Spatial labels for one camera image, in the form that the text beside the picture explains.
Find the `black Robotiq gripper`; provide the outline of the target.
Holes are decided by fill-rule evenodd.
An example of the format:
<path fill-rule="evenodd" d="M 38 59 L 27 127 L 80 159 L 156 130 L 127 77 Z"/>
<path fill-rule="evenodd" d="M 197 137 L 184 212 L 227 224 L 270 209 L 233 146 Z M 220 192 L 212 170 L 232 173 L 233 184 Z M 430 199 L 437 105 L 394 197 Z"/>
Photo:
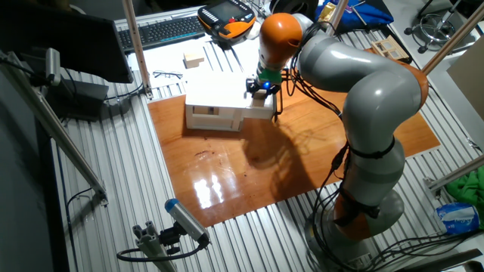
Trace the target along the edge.
<path fill-rule="evenodd" d="M 247 78 L 246 89 L 247 93 L 250 93 L 252 96 L 268 97 L 269 95 L 277 94 L 281 90 L 281 86 L 273 85 L 269 81 L 260 83 L 255 81 L 255 79 Z"/>

